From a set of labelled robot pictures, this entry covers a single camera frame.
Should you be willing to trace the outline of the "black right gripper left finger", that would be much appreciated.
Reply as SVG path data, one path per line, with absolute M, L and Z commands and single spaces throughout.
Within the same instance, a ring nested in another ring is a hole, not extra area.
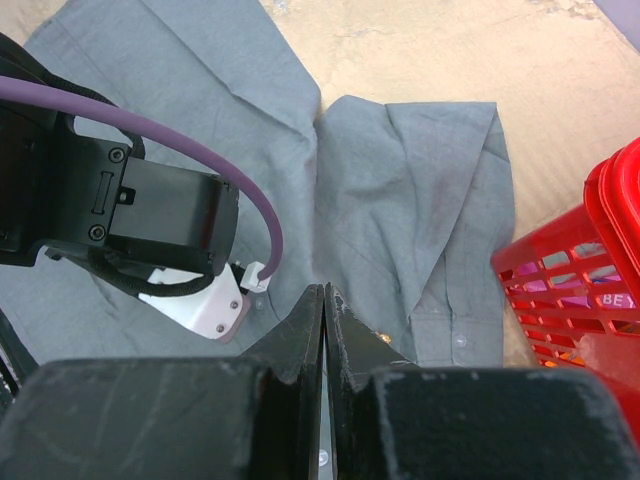
M 42 366 L 2 421 L 2 477 L 316 478 L 324 293 L 237 357 Z

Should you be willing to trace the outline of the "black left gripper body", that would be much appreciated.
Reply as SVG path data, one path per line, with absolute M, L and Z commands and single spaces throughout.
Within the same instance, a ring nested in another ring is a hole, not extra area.
M 67 259 L 130 296 L 144 294 L 159 298 L 184 297 L 203 291 L 212 285 L 215 279 L 212 274 L 204 274 L 179 283 L 152 283 L 146 278 L 119 269 L 109 261 L 105 251 L 96 248 L 89 248 L 81 255 L 74 255 L 59 248 L 48 247 L 45 255 L 54 261 Z

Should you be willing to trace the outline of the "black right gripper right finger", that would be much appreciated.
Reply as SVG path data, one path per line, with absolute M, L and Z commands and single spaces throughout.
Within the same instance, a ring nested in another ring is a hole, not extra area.
M 635 479 L 612 394 L 575 369 L 422 368 L 324 299 L 338 479 Z

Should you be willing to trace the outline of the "grey button-up shirt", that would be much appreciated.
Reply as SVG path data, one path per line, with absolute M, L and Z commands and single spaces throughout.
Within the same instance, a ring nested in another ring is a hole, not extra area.
M 160 115 L 265 190 L 285 258 L 243 341 L 277 325 L 305 284 L 333 280 L 413 360 L 500 362 L 489 258 L 514 214 L 493 104 L 343 97 L 318 115 L 317 86 L 248 1 L 74 3 L 27 48 L 3 40 L 1 55 Z

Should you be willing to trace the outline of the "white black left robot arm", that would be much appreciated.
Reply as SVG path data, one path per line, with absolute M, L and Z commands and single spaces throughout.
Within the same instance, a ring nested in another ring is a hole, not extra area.
M 71 115 L 1 105 L 1 261 L 67 259 L 131 296 L 180 297 L 224 271 L 238 189 L 148 161 L 140 136 L 78 134 Z

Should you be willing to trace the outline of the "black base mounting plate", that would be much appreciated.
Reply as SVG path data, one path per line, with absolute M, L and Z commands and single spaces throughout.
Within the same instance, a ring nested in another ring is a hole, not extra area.
M 14 398 L 23 383 L 39 365 L 19 339 L 11 322 L 1 312 L 1 382 L 7 394 Z

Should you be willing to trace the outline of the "red plastic shopping basket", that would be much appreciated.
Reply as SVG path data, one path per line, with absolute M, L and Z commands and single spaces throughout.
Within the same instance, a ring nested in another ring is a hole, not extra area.
M 598 164 L 583 201 L 496 252 L 492 267 L 537 362 L 583 368 L 639 431 L 639 143 Z

